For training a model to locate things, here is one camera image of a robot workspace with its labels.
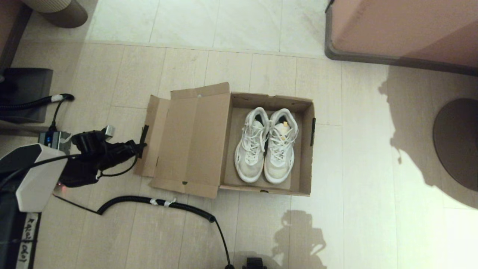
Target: sneaker tongue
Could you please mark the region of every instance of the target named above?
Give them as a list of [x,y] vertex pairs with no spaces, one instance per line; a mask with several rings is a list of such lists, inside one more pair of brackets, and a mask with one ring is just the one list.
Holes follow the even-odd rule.
[[258,127],[258,128],[264,127],[264,125],[262,125],[262,123],[260,123],[259,121],[256,121],[256,120],[254,120],[254,122],[252,123],[252,126]]
[[250,135],[255,135],[258,132],[260,132],[263,129],[263,127],[264,127],[264,125],[262,125],[262,123],[260,123],[259,121],[254,120],[252,122],[251,128],[249,128],[248,133],[250,133]]
[[278,123],[274,126],[274,128],[279,131],[282,140],[285,140],[285,134],[291,129],[287,122]]

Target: white marble floor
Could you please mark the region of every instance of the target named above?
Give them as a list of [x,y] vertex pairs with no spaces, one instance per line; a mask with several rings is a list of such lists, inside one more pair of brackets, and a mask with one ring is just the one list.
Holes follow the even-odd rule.
[[[138,139],[150,94],[223,81],[233,91],[312,98],[312,193],[220,190],[210,200],[152,189],[149,178],[128,173],[59,195],[90,208],[119,195],[177,197],[216,215],[236,268],[248,256],[271,269],[477,267],[478,193],[443,169],[431,130],[446,102],[478,98],[478,78],[326,59],[317,47],[323,8],[313,1],[80,2],[95,10],[85,27],[56,29],[34,15],[13,63],[53,69],[51,92],[76,96],[60,110],[62,130],[111,124],[112,142]],[[190,16],[172,16],[178,10]],[[0,136],[0,154],[32,141]],[[219,269],[225,262],[216,228],[195,215],[125,204],[99,217],[51,198],[34,267]]]
[[326,0],[78,0],[88,22],[50,26],[34,13],[25,40],[135,42],[324,55]]

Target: white cable tie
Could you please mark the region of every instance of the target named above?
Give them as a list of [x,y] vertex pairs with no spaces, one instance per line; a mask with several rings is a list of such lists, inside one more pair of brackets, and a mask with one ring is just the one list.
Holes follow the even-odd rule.
[[164,207],[169,207],[174,202],[176,202],[176,197],[172,201],[164,201]]
[[72,137],[72,135],[70,134],[70,136],[67,137],[67,138],[60,138],[60,143],[61,143],[61,144],[64,144],[64,143],[70,141],[71,137]]
[[56,94],[56,95],[52,95],[51,101],[52,101],[52,103],[54,103],[54,102],[61,101],[61,100],[63,100],[63,99],[64,99],[64,98],[63,98],[63,95],[61,95],[61,94]]

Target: black tape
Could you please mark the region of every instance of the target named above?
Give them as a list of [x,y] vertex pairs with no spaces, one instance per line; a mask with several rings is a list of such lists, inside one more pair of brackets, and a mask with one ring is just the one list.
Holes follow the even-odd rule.
[[312,133],[310,134],[310,146],[314,146],[315,138],[315,118],[312,119]]
[[[141,133],[140,145],[143,144],[144,141],[146,140],[146,135],[148,134],[148,129],[149,129],[149,125],[145,125],[144,128],[143,128],[143,132]],[[142,157],[143,157],[143,150],[141,150],[138,154],[138,158],[141,159]]]
[[327,13],[327,10],[330,8],[330,6],[334,3],[335,0],[330,0],[329,4],[326,7],[326,11],[324,13]]

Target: shoe box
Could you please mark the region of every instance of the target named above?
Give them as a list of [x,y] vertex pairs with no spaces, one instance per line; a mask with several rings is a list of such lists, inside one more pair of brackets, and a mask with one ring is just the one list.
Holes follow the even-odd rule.
[[[257,182],[245,183],[234,165],[246,115],[256,107],[269,116],[287,108],[299,126],[292,172],[278,185],[263,173]],[[227,82],[174,90],[170,100],[150,97],[144,128],[148,146],[135,174],[152,177],[151,187],[209,198],[218,189],[310,195],[315,132],[310,99],[231,92]]]

